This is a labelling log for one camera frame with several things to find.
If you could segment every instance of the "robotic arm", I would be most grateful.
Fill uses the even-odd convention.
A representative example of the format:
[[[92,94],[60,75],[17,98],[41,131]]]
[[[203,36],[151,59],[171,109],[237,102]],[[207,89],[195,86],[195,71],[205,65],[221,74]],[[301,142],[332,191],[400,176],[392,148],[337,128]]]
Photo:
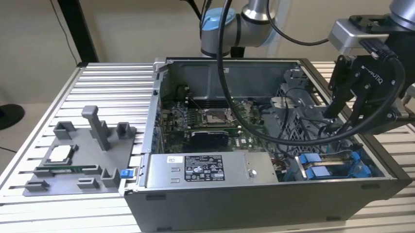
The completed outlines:
[[[404,67],[406,81],[388,111],[368,124],[363,133],[379,134],[415,120],[402,102],[406,90],[415,82],[415,0],[394,0],[390,9],[388,15],[339,19],[328,36],[341,55],[328,84],[332,103],[324,117],[333,118],[345,102],[356,97],[353,112],[341,131],[356,126],[386,100],[396,82],[392,68],[386,64],[386,57],[391,56]]]
[[[390,15],[384,16],[351,16],[349,19],[336,21],[331,35],[328,37],[331,43],[340,53],[357,56],[341,55],[337,59],[336,67],[329,81],[329,89],[332,90],[332,102],[328,110],[324,112],[325,118],[335,118],[345,106],[345,102],[356,97],[352,108],[352,114],[348,121],[331,138],[288,141],[259,133],[241,116],[239,116],[232,98],[227,87],[225,76],[223,73],[223,56],[227,55],[231,46],[239,45],[237,42],[244,41],[241,46],[259,46],[264,40],[264,31],[269,30],[273,24],[273,15],[267,8],[269,0],[251,0],[243,11],[240,18],[244,27],[241,33],[240,18],[233,20],[235,11],[229,8],[231,0],[225,1],[224,8],[217,8],[221,12],[220,18],[209,16],[215,24],[208,30],[203,26],[201,34],[201,51],[203,54],[217,59],[217,73],[221,88],[224,91],[228,105],[233,115],[243,127],[252,135],[283,145],[309,146],[321,145],[335,140],[341,140],[356,133],[377,134],[394,129],[414,121],[412,112],[404,108],[400,98],[404,95],[407,87],[414,83],[411,58],[415,46],[411,46],[415,40],[415,0],[394,0],[391,3]],[[265,21],[247,17],[248,12],[253,15],[263,16],[265,13],[268,23]],[[289,39],[293,43],[301,45],[317,45],[328,40],[313,43],[299,42]]]
[[[275,1],[269,1],[271,20],[275,18]],[[211,9],[201,18],[201,54],[216,57],[219,18],[221,8]],[[276,32],[273,31],[267,17],[267,1],[249,0],[243,7],[241,13],[236,14],[229,9],[224,30],[223,56],[231,52],[231,47],[259,47],[267,45]]]

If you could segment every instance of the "gray fixture post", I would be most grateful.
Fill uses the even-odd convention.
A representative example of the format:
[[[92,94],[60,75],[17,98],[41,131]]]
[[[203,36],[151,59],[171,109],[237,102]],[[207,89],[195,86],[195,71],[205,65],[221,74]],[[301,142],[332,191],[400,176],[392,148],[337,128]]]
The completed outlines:
[[[91,124],[91,134],[92,137],[97,140],[101,150],[109,150],[109,142],[107,139],[108,128],[103,127],[101,122],[97,118],[97,107],[93,105],[87,105],[83,109],[83,118],[88,119]]]

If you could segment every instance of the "blue tab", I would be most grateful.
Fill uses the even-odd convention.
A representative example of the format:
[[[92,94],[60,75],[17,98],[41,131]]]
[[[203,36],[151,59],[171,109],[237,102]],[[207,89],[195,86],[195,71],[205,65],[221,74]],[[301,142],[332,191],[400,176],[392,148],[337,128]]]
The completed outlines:
[[[353,160],[360,160],[360,156],[359,156],[357,152],[352,152],[351,157]]]
[[[312,166],[311,169],[316,177],[329,176],[325,166]]]
[[[305,156],[307,161],[309,163],[321,162],[321,158],[320,158],[319,154],[316,154],[316,153],[305,153],[303,155]]]
[[[203,31],[213,31],[219,28],[220,15],[221,15],[221,7],[209,9],[207,11],[207,15],[201,24]],[[235,17],[236,17],[235,10],[229,8],[225,25],[231,23]]]
[[[329,172],[325,166],[312,166],[305,170],[305,175],[308,179],[312,180],[323,177],[329,177]]]
[[[129,178],[133,178],[135,176],[135,171],[133,170],[129,170],[129,169],[124,169],[121,170],[120,174],[119,174],[119,177],[121,179],[129,179]]]
[[[357,170],[356,173],[352,174],[353,177],[356,178],[368,178],[371,175],[371,171],[368,166],[363,165],[360,170]]]
[[[307,159],[305,159],[305,156],[303,154],[299,156],[299,160],[300,160],[300,164],[307,163]]]

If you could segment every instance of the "black cable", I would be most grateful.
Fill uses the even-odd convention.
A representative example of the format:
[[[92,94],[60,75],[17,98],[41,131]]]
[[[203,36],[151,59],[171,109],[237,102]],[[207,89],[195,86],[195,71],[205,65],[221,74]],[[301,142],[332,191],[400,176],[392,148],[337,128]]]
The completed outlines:
[[[7,150],[7,151],[9,151],[9,152],[13,152],[13,153],[17,153],[17,151],[15,151],[15,150],[11,150],[11,149],[8,149],[8,148],[4,148],[4,147],[0,147],[0,149],[3,149],[3,150]]]
[[[71,48],[71,45],[69,45],[68,34],[67,34],[67,32],[65,32],[63,23],[60,22],[60,19],[59,19],[59,16],[57,16],[57,12],[56,12],[55,5],[53,5],[52,0],[49,0],[49,2],[51,2],[51,5],[52,5],[52,8],[53,8],[53,12],[55,12],[55,16],[56,16],[56,19],[57,19],[57,22],[59,22],[59,26],[60,26],[60,28],[63,29],[63,32],[64,32],[64,34],[65,34],[67,45],[68,45],[68,48],[69,48],[69,51],[71,51],[71,54],[72,54],[72,57],[73,57],[73,60],[75,60],[75,65],[77,65],[77,60],[76,60],[76,57],[75,57],[75,54],[73,54],[73,51],[72,51],[72,48]]]
[[[201,19],[199,23],[199,36],[200,37],[201,37],[203,22],[205,20],[207,11],[209,9],[211,4],[212,4],[212,0],[204,0],[203,7],[201,7]]]
[[[197,5],[195,3],[195,0],[181,0],[181,1],[185,1],[188,3],[188,5],[191,6],[191,8],[193,9],[193,12],[196,14],[196,17],[199,18],[199,20],[201,19],[201,14],[200,14],[200,11],[199,11],[199,8],[197,8]]]
[[[224,29],[225,29],[225,19],[227,19],[231,3],[232,3],[232,0],[225,0],[221,15],[220,15],[216,54],[223,53],[223,37],[224,37]],[[227,103],[229,105],[229,109],[231,109],[232,114],[233,114],[235,118],[237,119],[240,125],[245,128],[245,130],[253,136],[256,136],[256,137],[259,137],[267,141],[271,141],[273,143],[288,145],[288,146],[316,146],[316,145],[328,144],[331,142],[340,141],[341,139],[348,138],[349,136],[353,136],[355,134],[361,132],[365,129],[368,123],[371,123],[373,120],[376,120],[384,114],[384,112],[390,109],[390,107],[391,107],[391,105],[392,105],[392,103],[394,103],[394,101],[395,101],[395,99],[400,93],[400,90],[402,90],[403,84],[404,84],[404,79],[406,79],[406,71],[404,71],[404,68],[403,68],[400,61],[398,60],[396,57],[388,58],[384,61],[384,63],[386,63],[386,65],[392,66],[394,77],[395,77],[395,85],[392,87],[392,90],[388,94],[386,101],[381,103],[381,105],[379,106],[376,111],[363,120],[363,122],[359,125],[356,125],[352,129],[349,129],[348,131],[345,131],[341,134],[337,134],[337,135],[335,135],[332,137],[327,137],[327,138],[319,138],[315,140],[292,141],[292,140],[279,139],[279,138],[275,138],[275,137],[271,137],[271,136],[263,134],[244,121],[243,117],[240,116],[240,114],[237,112],[235,104],[232,102],[232,96],[229,93],[225,74],[224,74],[223,57],[216,56],[216,59],[217,59],[216,64],[217,64],[217,74],[219,74],[220,86],[221,86],[221,89],[224,92],[224,97],[225,97]]]
[[[323,131],[324,131],[325,128],[327,128],[327,125],[323,125],[323,126],[319,128],[317,138],[321,138],[321,133],[323,133]]]
[[[319,119],[311,119],[311,118],[307,118],[307,117],[300,117],[300,120],[305,120],[305,121],[311,121],[311,122],[317,122],[317,123],[323,123],[325,125],[329,125],[331,123],[324,121],[324,120],[319,120]]]
[[[271,14],[269,14],[269,0],[267,0],[267,18],[268,18],[268,22],[271,24],[271,27],[273,28],[273,30],[277,32],[277,34],[281,35],[281,37],[284,37],[287,40],[289,40],[292,43],[297,44],[297,45],[304,45],[304,46],[315,46],[315,45],[320,45],[328,42],[328,39],[324,40],[319,40],[316,42],[303,42],[299,41],[293,38],[291,38],[285,33],[283,33],[283,31],[277,28],[277,26],[275,25],[272,18],[271,18]]]
[[[207,14],[207,12],[204,11],[205,6],[207,6],[207,0],[203,1],[203,5],[201,5],[201,12],[200,12],[201,16],[200,16],[200,21],[199,21],[199,30],[200,31],[201,31],[201,24],[203,24],[203,21],[205,19],[205,14]]]

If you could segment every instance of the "metal slotted surface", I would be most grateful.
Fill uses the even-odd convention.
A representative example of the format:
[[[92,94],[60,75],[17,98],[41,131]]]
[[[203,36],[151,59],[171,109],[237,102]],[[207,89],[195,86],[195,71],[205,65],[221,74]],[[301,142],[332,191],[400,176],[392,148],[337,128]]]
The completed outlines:
[[[332,62],[313,63],[329,79]],[[47,124],[33,131],[33,140],[23,146],[16,167],[1,188],[1,232],[139,232],[127,203],[117,193],[49,197],[21,196],[21,185],[31,178],[27,173],[45,155],[53,140],[52,126],[63,119],[87,127],[79,114],[85,104],[100,107],[100,118],[109,125],[129,121],[139,128],[129,166],[139,164],[140,142],[152,87],[151,64],[91,64],[75,73],[73,81],[61,92],[61,101],[45,114]],[[404,126],[376,136],[394,159],[415,180],[415,128]],[[221,233],[336,232],[392,233],[415,232],[415,182],[390,200],[373,201],[345,222],[313,223],[257,229],[220,231]]]

